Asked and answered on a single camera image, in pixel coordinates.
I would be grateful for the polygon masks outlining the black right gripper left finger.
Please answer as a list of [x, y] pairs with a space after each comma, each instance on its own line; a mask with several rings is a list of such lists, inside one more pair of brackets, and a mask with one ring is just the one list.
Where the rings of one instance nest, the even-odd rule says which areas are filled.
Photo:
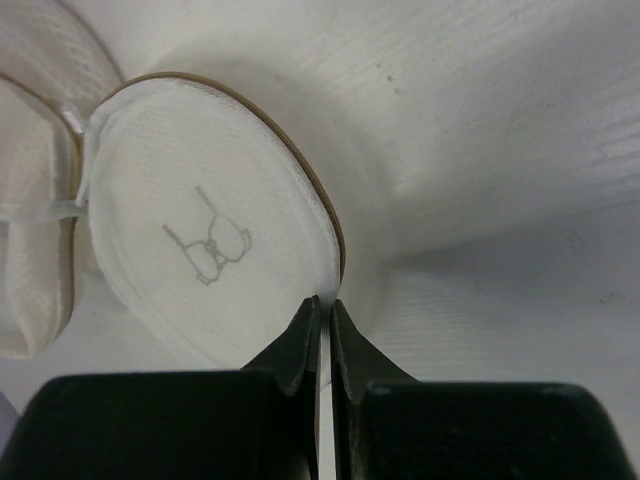
[[315, 479], [320, 301], [238, 370], [65, 376], [32, 398], [5, 479]]

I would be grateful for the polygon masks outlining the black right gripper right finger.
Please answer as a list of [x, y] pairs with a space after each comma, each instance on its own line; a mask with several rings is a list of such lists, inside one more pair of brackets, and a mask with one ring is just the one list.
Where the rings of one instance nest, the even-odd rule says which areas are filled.
[[339, 479], [635, 479], [587, 389], [543, 382], [422, 382], [330, 320]]

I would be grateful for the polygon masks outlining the white mesh laundry bag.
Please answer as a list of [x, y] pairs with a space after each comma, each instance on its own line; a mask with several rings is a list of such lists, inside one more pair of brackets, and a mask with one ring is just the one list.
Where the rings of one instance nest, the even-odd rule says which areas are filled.
[[1, 5], [1, 353], [52, 344], [94, 258], [183, 363], [234, 368], [330, 304], [344, 270], [335, 210], [253, 102], [208, 78], [123, 81], [58, 1]]

